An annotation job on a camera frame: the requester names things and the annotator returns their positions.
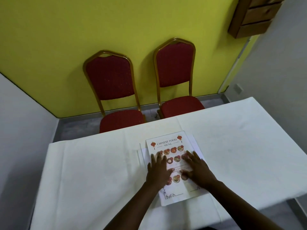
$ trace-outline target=electrical outlet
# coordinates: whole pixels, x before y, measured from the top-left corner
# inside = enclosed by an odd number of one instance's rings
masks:
[[[243,88],[239,84],[235,84],[233,86],[233,89],[235,90],[237,94],[241,94],[244,91]]]

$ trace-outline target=circular food photo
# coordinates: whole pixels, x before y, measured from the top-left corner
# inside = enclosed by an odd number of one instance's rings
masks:
[[[180,156],[175,156],[174,161],[179,162],[180,161]]]
[[[183,145],[182,145],[182,146],[179,146],[179,147],[178,147],[178,150],[179,150],[179,151],[182,151],[182,150],[183,150]]]
[[[186,175],[184,175],[184,174],[181,174],[181,178],[182,178],[182,180],[184,180],[184,181],[186,181],[186,180],[188,179],[188,177],[187,177]]]
[[[169,177],[169,179],[168,179],[166,185],[170,185],[171,183],[172,183],[172,177]]]
[[[158,151],[157,156],[160,154],[162,156],[163,151]]]
[[[176,151],[177,151],[177,148],[176,148],[176,147],[171,148],[171,152],[172,152],[172,153],[175,153]]]
[[[169,149],[164,150],[164,154],[168,155],[169,154]]]
[[[180,181],[180,175],[178,174],[178,175],[174,176],[174,177],[173,177],[173,181],[174,181],[175,183],[178,183],[178,182]]]
[[[173,162],[173,159],[174,159],[174,158],[170,157],[170,158],[167,159],[166,162],[167,162],[168,164],[171,164],[171,163]]]

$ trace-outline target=white table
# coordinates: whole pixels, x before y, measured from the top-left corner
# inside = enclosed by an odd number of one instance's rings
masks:
[[[307,193],[307,155],[254,98],[49,146],[31,229],[103,229],[144,181],[137,150],[194,135],[215,176],[257,209]],[[166,207],[140,229],[196,229],[230,218],[210,195]]]

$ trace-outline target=wooden cabinet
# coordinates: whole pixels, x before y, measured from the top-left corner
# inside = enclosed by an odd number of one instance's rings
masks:
[[[284,0],[239,0],[228,33],[234,38],[263,34]]]

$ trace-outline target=red chair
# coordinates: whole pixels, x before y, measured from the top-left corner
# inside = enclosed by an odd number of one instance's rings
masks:
[[[99,51],[84,62],[83,71],[103,115],[99,133],[145,123],[135,88],[132,62],[127,56],[108,50]],[[105,115],[101,100],[133,94],[138,110],[123,110]]]
[[[169,118],[204,109],[202,103],[192,96],[192,75],[195,58],[193,43],[172,38],[154,52],[157,78],[157,96],[160,118]],[[189,96],[177,97],[161,104],[160,87],[178,85],[189,81]]]

